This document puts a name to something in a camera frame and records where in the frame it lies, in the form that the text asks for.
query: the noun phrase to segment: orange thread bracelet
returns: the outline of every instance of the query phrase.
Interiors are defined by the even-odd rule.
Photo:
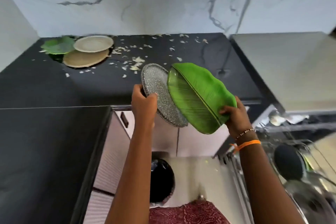
[[[248,142],[242,143],[239,146],[237,146],[236,144],[230,144],[230,145],[232,145],[234,147],[233,154],[235,154],[236,152],[238,152],[241,149],[243,149],[245,146],[248,146],[248,145],[251,145],[251,144],[261,144],[261,142],[259,140],[252,140],[252,141],[248,141]]]

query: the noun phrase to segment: red patterned clothing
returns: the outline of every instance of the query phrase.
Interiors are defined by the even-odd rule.
[[[230,224],[209,201],[196,200],[180,207],[149,210],[149,224]]]

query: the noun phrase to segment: speckled gray plate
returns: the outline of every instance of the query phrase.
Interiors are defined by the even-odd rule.
[[[188,121],[175,106],[167,87],[168,71],[158,64],[147,64],[141,71],[141,83],[148,96],[157,93],[157,113],[168,123],[182,128]]]

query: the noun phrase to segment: green leaf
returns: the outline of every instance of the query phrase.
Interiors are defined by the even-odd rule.
[[[214,133],[229,119],[222,106],[237,107],[236,99],[207,69],[193,63],[174,63],[167,79],[174,104],[188,122],[203,134]]]
[[[45,41],[41,46],[48,54],[66,54],[73,51],[75,41],[68,36],[57,37]]]

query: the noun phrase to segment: woven plate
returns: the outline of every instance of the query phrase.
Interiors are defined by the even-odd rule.
[[[68,67],[89,67],[103,61],[108,54],[109,50],[102,52],[80,52],[75,50],[64,55],[63,63]]]
[[[141,71],[141,83],[148,96],[157,93],[157,113],[171,125],[182,128],[188,121],[175,106],[167,87],[168,71],[158,64],[147,64]]]
[[[113,45],[113,39],[105,35],[92,35],[78,39],[73,47],[81,52],[101,52]]]

